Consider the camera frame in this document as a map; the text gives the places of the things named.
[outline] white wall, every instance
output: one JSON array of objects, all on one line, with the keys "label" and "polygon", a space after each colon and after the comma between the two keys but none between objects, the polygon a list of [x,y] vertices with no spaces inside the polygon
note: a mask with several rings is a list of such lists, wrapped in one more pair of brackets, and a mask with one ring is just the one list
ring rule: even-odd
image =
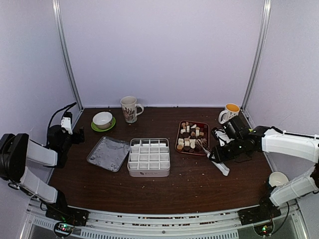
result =
[{"label": "white wall", "polygon": [[[51,115],[74,102],[51,1],[0,1],[0,136],[26,132],[45,143]],[[75,107],[74,117],[79,112]],[[49,170],[31,167],[42,179]],[[0,180],[0,238],[18,237],[29,198]]]},{"label": "white wall", "polygon": [[[275,0],[257,80],[248,104],[256,125],[319,134],[319,1]],[[272,154],[290,179],[308,170],[305,160]],[[299,200],[312,239],[319,234],[319,196]]]},{"label": "white wall", "polygon": [[241,104],[263,0],[64,0],[72,69],[85,107]]}]

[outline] white cup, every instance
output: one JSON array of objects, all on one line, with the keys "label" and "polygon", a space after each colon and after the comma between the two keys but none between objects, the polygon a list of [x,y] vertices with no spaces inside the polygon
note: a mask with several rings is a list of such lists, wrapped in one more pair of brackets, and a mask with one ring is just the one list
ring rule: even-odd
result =
[{"label": "white cup", "polygon": [[220,124],[226,123],[231,118],[237,116],[239,114],[240,108],[235,104],[227,104],[225,110],[219,114],[218,122]]},{"label": "white cup", "polygon": [[[138,116],[144,111],[144,107],[141,104],[137,104],[137,101],[138,100],[133,96],[126,96],[121,99],[123,115],[127,123],[136,122],[138,120]],[[140,107],[142,111],[137,113],[137,107]]]}]

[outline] dark brown tabletop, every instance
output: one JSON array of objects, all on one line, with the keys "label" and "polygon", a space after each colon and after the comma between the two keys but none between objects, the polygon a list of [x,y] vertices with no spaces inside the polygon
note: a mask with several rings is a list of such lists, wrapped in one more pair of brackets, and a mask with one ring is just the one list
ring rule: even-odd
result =
[{"label": "dark brown tabletop", "polygon": [[[242,163],[225,162],[228,177],[205,156],[178,153],[175,141],[182,120],[220,127],[218,108],[145,108],[138,121],[125,123],[121,109],[85,109],[76,129],[85,127],[85,143],[73,145],[63,169],[55,169],[50,185],[66,195],[70,206],[87,209],[145,214],[211,212],[258,204],[266,192],[269,165],[261,153]],[[91,129],[93,116],[110,111],[116,126],[107,132]],[[130,142],[132,138],[167,138],[170,149],[170,175],[163,178],[131,177],[127,160],[114,173],[86,161],[102,136]],[[210,146],[217,141],[211,137]]]}]

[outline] red tray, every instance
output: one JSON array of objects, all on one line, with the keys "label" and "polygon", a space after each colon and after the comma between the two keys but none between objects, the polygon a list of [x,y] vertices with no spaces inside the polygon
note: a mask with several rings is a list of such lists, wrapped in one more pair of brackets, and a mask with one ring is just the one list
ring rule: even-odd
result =
[{"label": "red tray", "polygon": [[209,125],[206,123],[202,123],[202,122],[195,122],[195,121],[191,121],[191,120],[183,120],[179,123],[179,127],[178,127],[178,132],[177,132],[177,137],[176,137],[176,143],[175,143],[175,150],[179,153],[186,153],[186,154],[191,154],[191,155],[198,155],[198,156],[207,156],[206,153],[203,150],[200,151],[194,151],[194,153],[190,153],[188,151],[184,151],[184,149],[182,151],[178,151],[177,150],[177,146],[178,146],[178,138],[184,138],[182,135],[180,135],[180,130],[183,129],[183,127],[181,126],[182,123],[184,122],[189,122],[192,124],[195,124],[197,127],[200,127],[203,129],[204,132],[204,136],[203,138],[205,138],[207,140],[208,146],[209,146]]}]

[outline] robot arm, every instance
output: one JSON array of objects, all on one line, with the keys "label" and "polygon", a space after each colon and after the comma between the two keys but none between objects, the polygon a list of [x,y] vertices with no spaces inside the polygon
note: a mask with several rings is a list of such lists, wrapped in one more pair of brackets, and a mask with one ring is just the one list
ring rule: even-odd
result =
[{"label": "robot arm", "polygon": [[278,206],[311,192],[319,191],[319,136],[302,135],[281,131],[275,127],[258,126],[249,129],[239,117],[214,128],[212,134],[220,144],[213,148],[211,160],[221,163],[236,158],[241,153],[275,152],[304,158],[315,166],[297,178],[270,190],[254,212],[251,209],[239,212],[243,224],[253,223],[256,218],[269,219],[280,215]]},{"label": "robot arm", "polygon": [[72,114],[66,112],[61,125],[48,129],[47,146],[30,140],[26,133],[4,134],[0,140],[0,178],[9,181],[11,188],[38,197],[47,206],[47,217],[84,226],[88,212],[68,207],[61,191],[44,183],[26,166],[28,159],[46,167],[64,167],[71,145],[84,142],[84,130],[72,132],[71,119]]}]

